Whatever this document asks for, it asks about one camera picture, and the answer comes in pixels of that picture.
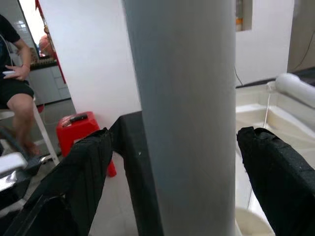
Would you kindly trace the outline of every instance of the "man sitting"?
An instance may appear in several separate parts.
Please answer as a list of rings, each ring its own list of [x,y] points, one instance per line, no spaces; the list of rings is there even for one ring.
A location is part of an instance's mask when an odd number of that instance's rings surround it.
[[[14,66],[6,41],[13,43],[19,50],[22,66]],[[30,72],[30,48],[20,38],[13,26],[0,15],[0,104],[7,106],[15,114],[13,127],[17,141],[30,153],[38,154],[36,146],[27,140],[32,128],[34,92],[25,81]],[[5,76],[4,71],[14,71]]]

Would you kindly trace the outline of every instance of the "black shorts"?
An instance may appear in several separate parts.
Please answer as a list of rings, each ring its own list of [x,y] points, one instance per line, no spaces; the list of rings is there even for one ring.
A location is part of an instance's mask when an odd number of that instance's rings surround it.
[[[0,79],[0,105],[2,107],[7,105],[11,97],[19,93],[34,97],[34,92],[27,81]]]

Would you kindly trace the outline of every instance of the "red plastic stool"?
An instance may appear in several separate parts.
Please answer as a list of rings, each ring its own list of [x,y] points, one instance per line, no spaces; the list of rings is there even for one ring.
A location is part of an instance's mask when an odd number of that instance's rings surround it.
[[[83,139],[93,132],[99,130],[99,126],[93,112],[83,112],[76,114],[76,116],[83,114],[87,114],[88,118],[76,121],[73,124],[69,124],[69,120],[74,116],[64,117],[58,122],[56,129],[57,137],[63,156],[67,156],[69,154],[72,145],[76,141]],[[108,165],[107,174],[110,177],[114,177],[117,174],[113,161],[111,161]]]

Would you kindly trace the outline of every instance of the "bare foot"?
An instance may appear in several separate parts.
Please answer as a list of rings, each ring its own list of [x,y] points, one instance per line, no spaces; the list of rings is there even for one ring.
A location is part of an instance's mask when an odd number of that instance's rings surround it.
[[[34,143],[32,143],[30,141],[26,141],[24,143],[24,146],[25,146],[28,153],[30,153],[32,155],[40,155],[40,150]]]

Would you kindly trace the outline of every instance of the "white column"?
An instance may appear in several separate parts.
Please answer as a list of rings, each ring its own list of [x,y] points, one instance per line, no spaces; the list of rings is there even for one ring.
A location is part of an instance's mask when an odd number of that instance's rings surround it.
[[[125,0],[165,236],[234,235],[232,0]]]

